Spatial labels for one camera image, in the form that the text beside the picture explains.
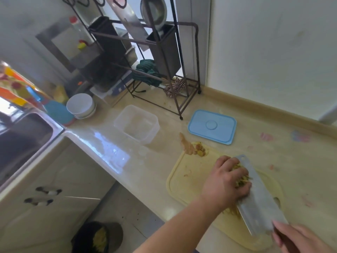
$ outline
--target striped green cloth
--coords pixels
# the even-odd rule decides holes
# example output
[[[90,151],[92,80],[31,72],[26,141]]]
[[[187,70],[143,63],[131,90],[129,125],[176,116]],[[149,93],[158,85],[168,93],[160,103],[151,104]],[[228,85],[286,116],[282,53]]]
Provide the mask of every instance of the striped green cloth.
[[[160,77],[156,64],[152,59],[141,60],[140,63],[136,66],[136,70],[150,74],[152,76]],[[142,82],[145,82],[148,85],[153,85],[156,87],[158,87],[159,84],[161,83],[160,80],[153,79],[136,72],[132,72],[132,78],[133,80],[141,80]]]

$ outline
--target hand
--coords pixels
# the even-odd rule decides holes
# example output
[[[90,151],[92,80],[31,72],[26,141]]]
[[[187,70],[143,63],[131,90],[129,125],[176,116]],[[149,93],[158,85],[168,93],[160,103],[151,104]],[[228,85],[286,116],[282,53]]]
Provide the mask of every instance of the hand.
[[[243,167],[231,171],[238,163],[237,158],[221,156],[216,160],[211,174],[204,183],[201,197],[217,215],[250,191],[251,182],[243,187],[235,187],[237,180],[248,175],[248,170]]]
[[[293,241],[301,253],[335,253],[329,245],[303,225],[287,225],[278,221],[273,221],[273,223],[282,234]],[[289,253],[280,237],[275,233],[272,236],[282,253]]]

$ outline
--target drawer handle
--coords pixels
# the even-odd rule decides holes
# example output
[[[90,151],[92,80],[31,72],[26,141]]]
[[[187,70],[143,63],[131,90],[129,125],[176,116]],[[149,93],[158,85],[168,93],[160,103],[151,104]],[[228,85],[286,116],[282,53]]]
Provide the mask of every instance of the drawer handle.
[[[36,187],[35,190],[38,192],[43,192],[48,195],[59,195],[62,192],[62,189],[47,191],[43,187]]]
[[[34,201],[33,198],[27,198],[25,199],[23,202],[24,203],[30,203],[34,206],[48,206],[49,204],[51,204],[54,200],[53,199],[49,199],[49,200],[46,200],[46,201]]]

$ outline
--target cutting board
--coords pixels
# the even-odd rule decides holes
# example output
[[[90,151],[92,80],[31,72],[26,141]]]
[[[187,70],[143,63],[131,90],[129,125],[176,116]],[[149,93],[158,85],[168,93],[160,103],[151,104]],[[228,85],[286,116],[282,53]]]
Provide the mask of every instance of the cutting board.
[[[166,188],[169,194],[184,205],[188,205],[200,195],[203,184],[215,161],[223,155],[207,145],[203,144],[203,147],[208,152],[204,157],[187,155],[182,152],[166,181]],[[280,208],[284,210],[284,195],[280,184],[265,172],[257,169],[256,171],[271,195],[278,198]],[[273,244],[270,235],[261,234],[257,237],[252,237],[243,219],[227,211],[223,211],[215,219],[213,225],[238,244],[253,251],[264,250]]]

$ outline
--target hook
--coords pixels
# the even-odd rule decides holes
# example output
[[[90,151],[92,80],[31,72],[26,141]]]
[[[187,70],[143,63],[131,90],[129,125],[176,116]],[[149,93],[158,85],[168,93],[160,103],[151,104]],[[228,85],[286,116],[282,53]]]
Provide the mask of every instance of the hook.
[[[81,1],[77,1],[79,4],[83,5],[84,7],[89,7],[90,2],[87,0],[87,4],[82,3]]]
[[[75,0],[72,0],[72,3],[69,2],[69,0],[62,0],[65,4],[71,6],[71,7],[74,7],[75,6]]]
[[[103,0],[103,3],[99,3],[97,0],[93,0],[98,6],[103,7],[105,5],[105,0]]]
[[[127,5],[127,2],[126,2],[126,0],[124,0],[124,5],[122,6],[122,5],[120,5],[119,3],[117,3],[117,1],[116,0],[112,0],[119,8],[121,8],[121,9],[124,9],[125,7],[126,7],[126,5]]]

